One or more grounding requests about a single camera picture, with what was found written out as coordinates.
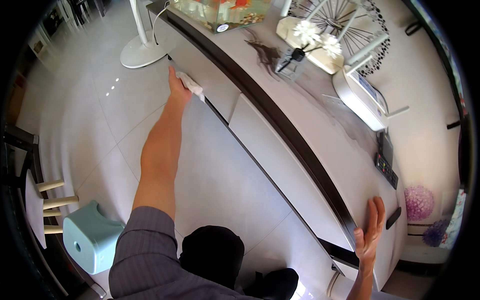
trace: gray striped shirt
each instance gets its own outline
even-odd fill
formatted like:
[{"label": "gray striped shirt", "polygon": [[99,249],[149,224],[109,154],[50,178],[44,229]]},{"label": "gray striped shirt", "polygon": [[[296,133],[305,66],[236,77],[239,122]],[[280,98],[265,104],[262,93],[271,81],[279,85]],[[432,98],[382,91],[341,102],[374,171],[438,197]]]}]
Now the gray striped shirt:
[{"label": "gray striped shirt", "polygon": [[109,284],[115,299],[255,299],[183,270],[173,220],[148,206],[132,211],[117,241]]}]

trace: hand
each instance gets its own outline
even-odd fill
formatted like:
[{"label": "hand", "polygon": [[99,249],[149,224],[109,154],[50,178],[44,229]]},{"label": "hand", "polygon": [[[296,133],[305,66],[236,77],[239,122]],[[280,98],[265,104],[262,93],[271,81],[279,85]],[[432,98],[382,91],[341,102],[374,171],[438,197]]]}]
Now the hand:
[{"label": "hand", "polygon": [[183,86],[183,82],[180,78],[177,78],[172,66],[168,66],[168,85],[170,86],[169,99],[186,104],[192,97],[192,92]]},{"label": "hand", "polygon": [[368,200],[369,221],[367,233],[363,234],[363,230],[359,227],[355,228],[353,234],[355,236],[355,254],[360,260],[360,270],[362,268],[370,272],[375,264],[375,253],[377,250],[378,240],[382,234],[385,221],[385,206],[380,197],[374,197]]}]

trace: white artificial flower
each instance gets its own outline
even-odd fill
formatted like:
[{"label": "white artificial flower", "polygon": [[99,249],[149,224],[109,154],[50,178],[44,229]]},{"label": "white artificial flower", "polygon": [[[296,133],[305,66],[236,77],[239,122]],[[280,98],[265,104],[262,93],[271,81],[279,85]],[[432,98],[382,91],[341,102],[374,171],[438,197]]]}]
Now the white artificial flower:
[{"label": "white artificial flower", "polygon": [[319,45],[322,46],[332,58],[336,58],[337,55],[342,53],[342,46],[338,42],[338,39],[331,34],[322,33],[320,35]]},{"label": "white artificial flower", "polygon": [[295,28],[293,29],[293,35],[294,36],[299,36],[300,40],[302,41],[303,46],[306,44],[315,44],[315,41],[319,41],[320,37],[318,36],[318,33],[320,32],[320,29],[313,23],[309,21],[300,21]]}]

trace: wooden chair leg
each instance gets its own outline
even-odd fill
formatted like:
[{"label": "wooden chair leg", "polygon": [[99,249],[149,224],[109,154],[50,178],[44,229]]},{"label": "wooden chair leg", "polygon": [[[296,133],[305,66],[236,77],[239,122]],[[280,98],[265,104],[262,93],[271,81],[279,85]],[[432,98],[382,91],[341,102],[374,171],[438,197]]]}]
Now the wooden chair leg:
[{"label": "wooden chair leg", "polygon": [[65,198],[46,199],[43,201],[43,209],[59,207],[62,205],[72,204],[78,202],[78,196],[71,196]]},{"label": "wooden chair leg", "polygon": [[47,209],[43,211],[43,216],[61,216],[60,210]]},{"label": "wooden chair leg", "polygon": [[43,229],[45,234],[63,233],[63,228],[60,225],[44,225]]},{"label": "wooden chair leg", "polygon": [[36,185],[36,187],[38,188],[39,192],[43,192],[43,191],[46,191],[46,190],[51,190],[51,189],[57,188],[57,187],[62,186],[64,184],[65,183],[63,182],[63,180],[59,179],[59,180],[54,180],[54,181],[47,181],[47,182],[38,183]]}]

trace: fish tank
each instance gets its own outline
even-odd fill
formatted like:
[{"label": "fish tank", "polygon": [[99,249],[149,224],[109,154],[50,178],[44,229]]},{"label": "fish tank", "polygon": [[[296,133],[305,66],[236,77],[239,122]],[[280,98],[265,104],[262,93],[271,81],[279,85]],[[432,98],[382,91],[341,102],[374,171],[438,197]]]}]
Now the fish tank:
[{"label": "fish tank", "polygon": [[271,0],[175,0],[173,6],[214,34],[260,24]]}]

